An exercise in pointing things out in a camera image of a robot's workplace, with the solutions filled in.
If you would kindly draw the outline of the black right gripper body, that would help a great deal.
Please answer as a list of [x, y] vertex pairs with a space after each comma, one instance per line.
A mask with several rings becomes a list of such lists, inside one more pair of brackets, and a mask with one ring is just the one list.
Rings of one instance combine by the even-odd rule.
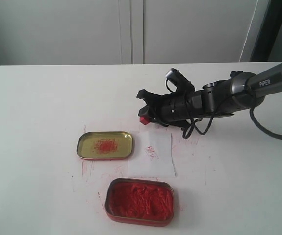
[[155, 95], [150, 122], [161, 126], [188, 126], [189, 119], [209, 118], [219, 104], [210, 94]]

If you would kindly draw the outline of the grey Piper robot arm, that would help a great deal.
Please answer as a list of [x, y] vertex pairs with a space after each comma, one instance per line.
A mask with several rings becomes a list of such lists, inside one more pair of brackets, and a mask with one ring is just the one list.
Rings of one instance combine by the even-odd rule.
[[146, 103], [138, 113], [140, 122], [184, 130], [191, 119], [232, 116], [260, 105], [267, 95], [282, 92], [282, 63], [260, 74], [233, 71], [228, 80], [206, 84], [200, 90], [175, 68], [166, 74], [166, 82], [175, 91], [165, 95], [145, 89], [138, 92], [136, 97]]

